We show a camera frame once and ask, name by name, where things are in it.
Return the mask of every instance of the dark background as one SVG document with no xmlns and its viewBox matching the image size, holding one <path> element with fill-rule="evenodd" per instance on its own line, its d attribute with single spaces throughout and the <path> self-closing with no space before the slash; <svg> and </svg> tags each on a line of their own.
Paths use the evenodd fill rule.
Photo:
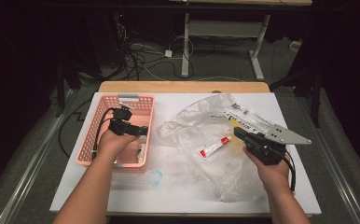
<svg viewBox="0 0 360 224">
<path fill-rule="evenodd" d="M 342 6 L 344 10 L 340 13 L 313 17 L 290 11 L 273 15 L 266 38 L 267 41 L 284 36 L 304 39 L 289 76 L 311 64 L 318 68 L 316 71 L 322 75 L 333 109 L 360 156 L 360 1 L 343 2 L 313 2 L 317 7 Z M 107 14 L 66 15 L 46 11 L 32 0 L 0 1 L 0 174 L 22 138 L 50 106 L 48 95 L 55 87 L 60 62 L 70 59 L 99 74 L 100 65 L 116 59 L 115 55 L 107 56 L 104 52 L 103 49 L 109 48 L 102 48 L 116 47 L 111 41 L 113 33 L 106 28 Z M 170 43 L 173 35 L 184 29 L 184 17 L 171 12 L 152 15 L 139 11 L 125 15 L 131 15 L 126 20 L 130 30 L 163 44 Z M 232 16 L 231 19 L 250 18 Z M 91 24 L 93 34 L 87 29 Z M 96 41 L 102 36 L 109 37 Z M 76 88 L 76 70 L 66 71 L 66 80 Z M 313 81 L 314 76 L 307 75 L 290 84 L 309 90 Z"/>
</svg>

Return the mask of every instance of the person's right hand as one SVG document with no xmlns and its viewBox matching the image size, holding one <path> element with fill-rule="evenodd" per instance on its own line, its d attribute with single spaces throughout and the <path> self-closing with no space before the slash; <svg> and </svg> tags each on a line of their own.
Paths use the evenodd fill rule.
<svg viewBox="0 0 360 224">
<path fill-rule="evenodd" d="M 256 165 L 259 178 L 267 193 L 279 193 L 283 192 L 283 190 L 290 191 L 288 184 L 289 168 L 284 161 L 280 161 L 277 165 L 264 165 L 246 147 L 243 148 L 243 152 Z"/>
</svg>

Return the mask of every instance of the person's left arm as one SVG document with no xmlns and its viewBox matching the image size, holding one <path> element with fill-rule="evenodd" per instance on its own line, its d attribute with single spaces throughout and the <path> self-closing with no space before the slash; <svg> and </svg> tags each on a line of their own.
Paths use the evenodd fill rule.
<svg viewBox="0 0 360 224">
<path fill-rule="evenodd" d="M 99 153 L 64 203 L 54 223 L 104 223 L 110 193 L 113 162 L 138 137 L 104 132 Z"/>
</svg>

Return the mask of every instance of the white desk leg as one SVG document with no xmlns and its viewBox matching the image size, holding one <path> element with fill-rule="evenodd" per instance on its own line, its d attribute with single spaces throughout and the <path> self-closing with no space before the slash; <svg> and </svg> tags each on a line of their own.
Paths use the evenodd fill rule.
<svg viewBox="0 0 360 224">
<path fill-rule="evenodd" d="M 256 49 L 249 51 L 250 60 L 252 61 L 252 65 L 255 70 L 256 79 L 260 80 L 260 81 L 264 80 L 264 75 L 262 75 L 261 67 L 259 66 L 257 56 L 258 56 L 259 50 L 261 48 L 262 41 L 264 40 L 264 35 L 265 35 L 265 32 L 267 31 L 269 21 L 270 21 L 270 15 L 266 15 L 264 18 L 264 21 L 261 24 L 261 27 L 259 28 L 258 38 L 256 40 Z"/>
<path fill-rule="evenodd" d="M 184 22 L 184 50 L 183 50 L 183 61 L 181 66 L 181 76 L 188 77 L 188 60 L 189 60 L 189 51 L 188 51 L 188 30 L 189 24 L 189 13 L 186 13 L 186 20 Z"/>
</svg>

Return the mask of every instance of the blue stain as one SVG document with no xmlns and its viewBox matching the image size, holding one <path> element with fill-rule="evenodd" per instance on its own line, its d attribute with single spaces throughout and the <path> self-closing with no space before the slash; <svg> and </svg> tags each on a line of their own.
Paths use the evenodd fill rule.
<svg viewBox="0 0 360 224">
<path fill-rule="evenodd" d="M 152 171 L 148 177 L 148 183 L 153 187 L 157 187 L 163 178 L 161 171 Z"/>
</svg>

